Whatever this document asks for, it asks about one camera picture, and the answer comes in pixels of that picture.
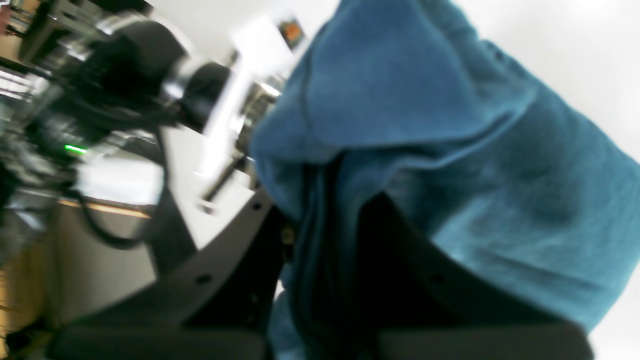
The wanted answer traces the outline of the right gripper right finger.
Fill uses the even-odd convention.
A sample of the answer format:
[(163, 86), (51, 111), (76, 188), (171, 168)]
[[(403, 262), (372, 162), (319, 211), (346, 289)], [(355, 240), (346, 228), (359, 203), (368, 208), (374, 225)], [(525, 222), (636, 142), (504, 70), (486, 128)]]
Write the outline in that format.
[(386, 194), (358, 223), (358, 293), (375, 360), (592, 360), (581, 328), (466, 271)]

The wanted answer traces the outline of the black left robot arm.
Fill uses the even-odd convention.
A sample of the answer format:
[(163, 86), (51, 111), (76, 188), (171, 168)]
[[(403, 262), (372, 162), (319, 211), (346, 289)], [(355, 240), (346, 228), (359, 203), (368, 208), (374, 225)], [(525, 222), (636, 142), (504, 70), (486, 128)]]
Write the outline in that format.
[[(84, 202), (80, 165), (132, 139), (158, 142), (164, 127), (206, 137), (208, 211), (249, 160), (254, 125), (281, 95), (278, 73), (227, 67), (188, 52), (166, 25), (98, 0), (42, 0), (21, 34), (19, 59), (36, 82), (1, 121), (1, 208), (44, 214), (59, 198)], [(222, 165), (209, 157), (221, 154)]]

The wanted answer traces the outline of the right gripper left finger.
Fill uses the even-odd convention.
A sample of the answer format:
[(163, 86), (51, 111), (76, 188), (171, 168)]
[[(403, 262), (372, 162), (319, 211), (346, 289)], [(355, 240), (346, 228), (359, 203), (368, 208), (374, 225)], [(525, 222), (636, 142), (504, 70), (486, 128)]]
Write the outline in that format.
[(286, 219), (256, 194), (180, 268), (50, 342), (51, 360), (271, 360)]

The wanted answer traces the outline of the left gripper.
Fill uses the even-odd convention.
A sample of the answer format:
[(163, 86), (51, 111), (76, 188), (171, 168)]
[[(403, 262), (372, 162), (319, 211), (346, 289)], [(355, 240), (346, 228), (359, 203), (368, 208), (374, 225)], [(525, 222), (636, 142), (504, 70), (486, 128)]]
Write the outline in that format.
[(204, 182), (196, 206), (212, 214), (233, 173), (249, 161), (253, 127), (282, 91), (282, 73), (306, 43), (295, 14), (258, 14), (231, 28), (231, 65), (185, 54), (174, 65), (174, 102), (187, 120), (201, 120), (196, 175)]

